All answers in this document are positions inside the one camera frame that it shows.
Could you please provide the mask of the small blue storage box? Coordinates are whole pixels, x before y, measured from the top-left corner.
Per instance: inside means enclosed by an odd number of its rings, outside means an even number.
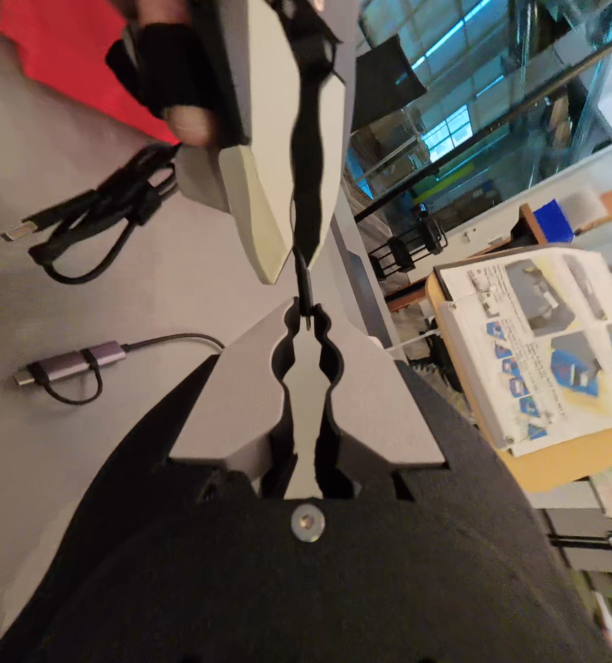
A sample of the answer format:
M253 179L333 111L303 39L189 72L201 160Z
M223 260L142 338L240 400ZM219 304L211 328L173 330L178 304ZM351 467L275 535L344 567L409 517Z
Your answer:
M550 201L533 213L545 242L550 244L573 242L575 232L557 200Z

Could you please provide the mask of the red plastic bin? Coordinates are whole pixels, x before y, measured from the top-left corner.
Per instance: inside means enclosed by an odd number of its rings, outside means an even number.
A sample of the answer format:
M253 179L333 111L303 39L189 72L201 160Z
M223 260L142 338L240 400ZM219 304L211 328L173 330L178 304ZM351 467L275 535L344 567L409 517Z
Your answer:
M124 21L108 1L0 1L0 35L27 78L140 132L176 144L105 63Z

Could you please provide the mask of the printed instruction sheet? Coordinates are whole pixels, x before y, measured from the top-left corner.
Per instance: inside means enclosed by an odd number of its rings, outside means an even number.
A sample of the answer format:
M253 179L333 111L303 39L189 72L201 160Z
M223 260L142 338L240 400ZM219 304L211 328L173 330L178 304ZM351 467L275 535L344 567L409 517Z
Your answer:
M516 457L612 428L612 273L548 244L434 270L490 383Z

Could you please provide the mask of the clear acrylic stand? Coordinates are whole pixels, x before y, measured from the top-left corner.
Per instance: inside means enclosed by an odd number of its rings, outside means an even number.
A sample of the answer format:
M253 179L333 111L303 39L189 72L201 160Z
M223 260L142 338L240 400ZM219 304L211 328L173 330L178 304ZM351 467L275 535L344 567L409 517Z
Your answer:
M424 342L426 339L429 337L434 337L434 336L441 336L442 331L439 328L435 328L429 331L426 331L423 334L420 334L419 336L413 337L407 341L398 343L397 345L393 345L391 347L388 347L385 349L385 352L387 353L393 353L397 352L398 350L402 350L404 347L409 347L411 345L414 345L416 343Z

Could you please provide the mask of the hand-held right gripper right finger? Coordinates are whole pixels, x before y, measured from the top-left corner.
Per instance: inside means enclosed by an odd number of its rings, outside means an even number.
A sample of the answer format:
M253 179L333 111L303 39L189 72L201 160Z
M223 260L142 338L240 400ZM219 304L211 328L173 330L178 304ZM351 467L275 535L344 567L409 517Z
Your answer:
M381 342L322 304L313 309L313 330L329 381L314 460L322 496L353 498L403 471L444 468L444 454Z

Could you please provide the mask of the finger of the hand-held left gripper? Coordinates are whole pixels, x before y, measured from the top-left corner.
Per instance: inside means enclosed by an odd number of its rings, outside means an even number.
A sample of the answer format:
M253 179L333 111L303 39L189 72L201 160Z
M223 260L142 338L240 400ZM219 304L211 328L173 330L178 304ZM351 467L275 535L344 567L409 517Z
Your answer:
M312 268L326 240L342 176L343 130L346 87L335 74L328 76L320 88L318 100L318 132L322 147L322 173L317 187L317 198L321 207L319 229L315 233L315 248L307 258L307 267Z
M214 148L214 170L248 261L263 284L273 285L293 248L301 55L280 1L217 3L247 143Z

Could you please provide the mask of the black utility cart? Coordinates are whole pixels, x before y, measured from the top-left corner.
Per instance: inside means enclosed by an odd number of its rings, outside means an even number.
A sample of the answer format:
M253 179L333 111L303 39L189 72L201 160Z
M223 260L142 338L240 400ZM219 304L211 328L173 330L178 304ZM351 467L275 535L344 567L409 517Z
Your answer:
M447 246L443 227L428 206L419 203L412 209L410 228L372 249L368 258L377 281L383 283L395 274L408 274L418 261L428 255L441 254Z

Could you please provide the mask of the white document holder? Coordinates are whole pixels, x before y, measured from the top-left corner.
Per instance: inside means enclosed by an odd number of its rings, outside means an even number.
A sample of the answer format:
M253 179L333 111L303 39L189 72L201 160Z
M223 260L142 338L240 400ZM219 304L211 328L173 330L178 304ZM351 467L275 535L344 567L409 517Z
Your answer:
M443 301L436 305L435 311L451 363L481 433L496 450L507 452L516 442L515 436L501 422L494 406L490 383L484 379L482 366L475 360L472 345L467 342L459 322L459 305Z

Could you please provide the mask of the black mesh office chair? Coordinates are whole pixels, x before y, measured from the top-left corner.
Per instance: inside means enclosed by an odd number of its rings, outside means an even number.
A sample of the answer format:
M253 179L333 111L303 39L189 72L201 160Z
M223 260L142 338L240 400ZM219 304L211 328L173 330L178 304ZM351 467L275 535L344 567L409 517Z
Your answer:
M408 61L399 35L356 58L351 133L396 112L426 94Z

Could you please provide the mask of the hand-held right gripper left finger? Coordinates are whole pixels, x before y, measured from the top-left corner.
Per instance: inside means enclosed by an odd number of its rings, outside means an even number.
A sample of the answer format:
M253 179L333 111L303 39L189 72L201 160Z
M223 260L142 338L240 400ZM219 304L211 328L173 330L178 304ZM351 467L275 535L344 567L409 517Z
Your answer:
M243 473L285 493L297 455L285 376L294 366L299 301L286 300L228 345L186 419L170 459Z

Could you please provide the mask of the black metal pole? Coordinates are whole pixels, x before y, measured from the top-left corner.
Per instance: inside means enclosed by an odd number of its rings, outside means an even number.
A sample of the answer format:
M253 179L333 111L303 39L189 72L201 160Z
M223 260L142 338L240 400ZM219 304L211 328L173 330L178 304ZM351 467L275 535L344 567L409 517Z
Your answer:
M466 151L470 150L472 147L485 140L491 134L498 131L501 127L516 121L521 115L524 115L526 112L536 107L536 105L545 97L548 97L554 92L557 92L560 88L565 87L573 79L577 78L582 72L591 68L593 65L598 64L609 54L612 54L612 40L610 40L606 45L603 45L599 50L583 58L580 62L567 66L556 76L547 79L533 92L525 96L521 102L509 107L505 113L492 120L492 122L481 128L470 138L467 138L462 142L462 144L456 146L442 158L424 167L416 174L407 178L403 178L398 184L389 189L387 193L374 200L362 211L356 213L353 217L354 221L359 224L363 220L367 219L370 215L382 209L386 204L399 197L402 193L406 192L417 184L420 184L426 178L439 173L439 171L444 168L445 165L459 157L459 155L464 154Z

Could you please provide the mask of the black cable wide grey plug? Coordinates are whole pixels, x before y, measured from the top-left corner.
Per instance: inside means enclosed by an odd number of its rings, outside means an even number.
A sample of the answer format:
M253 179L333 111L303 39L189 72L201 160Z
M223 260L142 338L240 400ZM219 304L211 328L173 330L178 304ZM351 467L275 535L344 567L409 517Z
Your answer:
M220 340L202 333L179 333L159 336L142 341L120 344L109 341L84 349L28 363L18 369L12 381L18 387L38 386L54 401L68 406L84 406L96 401L103 393L102 369L125 360L130 353L172 342L194 341L207 344L219 352L226 348ZM92 373L96 380L96 391L92 396L75 400L58 393L53 385L60 381Z

